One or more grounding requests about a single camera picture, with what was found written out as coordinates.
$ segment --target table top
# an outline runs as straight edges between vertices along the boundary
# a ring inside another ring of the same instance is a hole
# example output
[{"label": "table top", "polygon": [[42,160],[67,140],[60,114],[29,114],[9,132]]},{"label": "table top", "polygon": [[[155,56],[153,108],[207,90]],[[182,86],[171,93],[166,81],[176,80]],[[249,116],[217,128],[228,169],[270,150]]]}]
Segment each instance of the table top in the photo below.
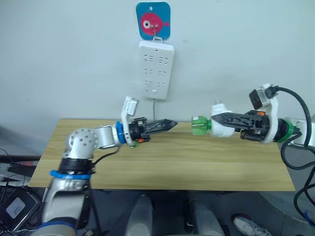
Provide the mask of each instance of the table top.
[{"label": "table top", "polygon": [[[41,157],[29,186],[47,187],[50,170],[58,169],[67,136],[82,127],[113,124],[113,120],[61,119]],[[94,160],[116,148],[95,150]],[[275,143],[209,135],[193,136],[190,123],[151,136],[136,148],[123,145],[96,166],[91,179],[97,189],[173,189],[218,191],[294,191]]]}]

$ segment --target white shoe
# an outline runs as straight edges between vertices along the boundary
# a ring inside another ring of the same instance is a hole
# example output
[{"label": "white shoe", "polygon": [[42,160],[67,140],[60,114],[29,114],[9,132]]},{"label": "white shoe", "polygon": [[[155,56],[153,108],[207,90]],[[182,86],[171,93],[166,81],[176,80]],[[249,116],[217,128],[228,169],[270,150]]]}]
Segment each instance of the white shoe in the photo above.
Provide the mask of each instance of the white shoe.
[{"label": "white shoe", "polygon": [[234,215],[235,227],[245,236],[272,236],[266,229],[260,227],[246,215]]}]

